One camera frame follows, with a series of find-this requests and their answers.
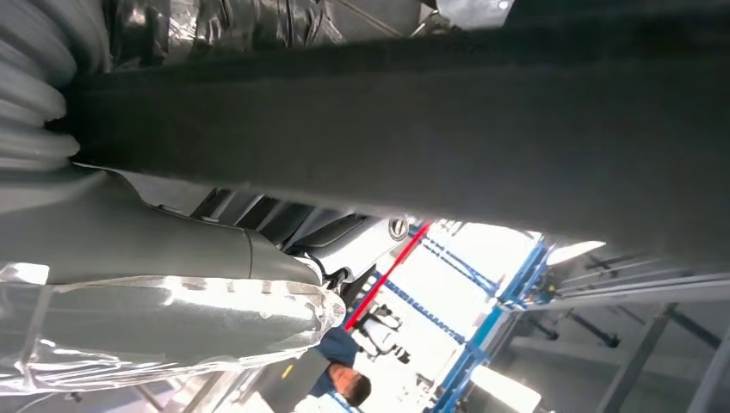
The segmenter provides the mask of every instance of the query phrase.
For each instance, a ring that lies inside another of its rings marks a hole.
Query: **dark hair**
[[[345,396],[344,399],[347,400],[347,403],[350,406],[357,407],[362,404],[368,396],[370,396],[370,379],[360,374],[357,376],[357,379],[355,379],[355,383],[352,384],[352,387],[350,387],[350,394]]]

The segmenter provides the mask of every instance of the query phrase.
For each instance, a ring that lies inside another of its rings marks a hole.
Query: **red beam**
[[[375,285],[373,285],[372,288],[370,288],[370,291],[368,291],[368,294],[365,296],[364,299],[362,299],[360,305],[355,308],[355,312],[352,313],[352,317],[350,317],[350,319],[347,320],[347,323],[344,325],[344,329],[346,331],[352,330],[353,326],[355,326],[355,323],[357,323],[357,320],[360,318],[362,313],[365,312],[365,310],[368,308],[368,305],[370,305],[370,302],[373,301],[373,299],[375,298],[378,290],[380,290],[383,284],[386,283],[388,277],[390,277],[390,274],[393,273],[396,267],[405,262],[405,259],[408,258],[413,249],[416,248],[416,245],[418,245],[418,241],[426,236],[426,233],[429,231],[431,224],[433,224],[432,221],[425,221],[424,224],[421,225],[421,229],[416,232],[416,235],[413,236],[408,245],[406,245],[406,247],[402,251],[400,251],[400,254],[398,254],[398,257],[395,259],[395,262],[393,262],[393,265],[390,266],[387,272],[375,282]]]

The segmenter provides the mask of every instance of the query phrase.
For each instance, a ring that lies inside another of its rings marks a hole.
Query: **blue shirt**
[[[329,361],[352,367],[355,365],[355,355],[360,346],[347,333],[347,331],[336,328],[327,331],[322,342],[315,347],[317,351]],[[309,394],[319,398],[322,395],[335,390],[335,384],[330,378],[329,367],[319,376]]]

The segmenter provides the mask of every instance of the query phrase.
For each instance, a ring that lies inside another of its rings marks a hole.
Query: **plastic wrap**
[[[115,69],[343,42],[314,0],[107,0]]]
[[[0,282],[0,395],[259,367],[303,353],[344,317],[337,295],[291,281],[16,280]]]

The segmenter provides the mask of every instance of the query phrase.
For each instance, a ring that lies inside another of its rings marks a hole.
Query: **blue steel frame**
[[[491,362],[493,354],[486,354],[482,347],[486,344],[485,339],[489,336],[497,321],[505,311],[514,307],[523,306],[523,300],[530,294],[532,287],[539,280],[547,267],[549,249],[545,247],[540,239],[530,251],[527,259],[517,271],[515,277],[510,281],[505,290],[500,294],[501,306],[495,306],[492,312],[484,320],[484,323],[477,329],[473,337],[456,363],[446,375],[442,386],[443,394],[434,406],[435,413],[451,412],[459,402],[459,398],[471,381],[472,371],[483,363]]]
[[[411,226],[409,230],[412,236],[414,231],[417,231],[418,227]],[[421,242],[421,246],[426,248],[432,254],[438,256],[441,260],[446,262],[451,268],[455,269],[459,274],[464,275],[471,282],[476,284],[478,287],[483,289],[489,297],[494,297],[497,293],[499,286],[475,269],[471,268],[459,257],[455,256],[451,251],[446,250],[445,247],[441,246],[438,242],[429,237],[424,237],[424,240],[428,240],[433,243],[436,248],[440,251],[436,251],[430,246]],[[484,323],[474,332],[472,338],[466,342],[464,350],[462,351],[459,359],[452,366],[449,373],[446,375],[442,386],[444,392],[436,402],[433,411],[436,413],[450,412],[454,409],[456,404],[461,397],[461,394],[467,388],[471,381],[472,371],[482,365],[483,363],[491,362],[491,355],[486,354],[482,349],[485,346],[485,340],[489,336],[494,326],[497,324],[499,318],[506,312],[514,309],[524,308],[524,300],[530,295],[533,286],[540,279],[540,276],[544,274],[547,268],[547,259],[549,248],[547,248],[543,242],[543,239],[539,239],[537,245],[530,251],[523,265],[517,270],[515,277],[512,278],[510,283],[499,294],[498,300],[500,305],[495,306],[492,312],[486,317]],[[380,278],[382,274],[374,273],[373,277]],[[444,322],[438,317],[427,311],[422,305],[420,305],[415,299],[409,296],[405,291],[400,289],[398,286],[393,284],[392,281],[386,281],[386,288],[396,293],[401,299],[403,299],[413,309],[421,313],[424,317],[429,319],[439,329],[447,333],[449,336],[454,338],[459,344],[463,344],[466,339],[464,336],[459,335],[454,330],[450,329]],[[349,406],[343,404],[343,401],[337,397],[334,397],[338,403],[340,403],[346,409],[350,409]]]

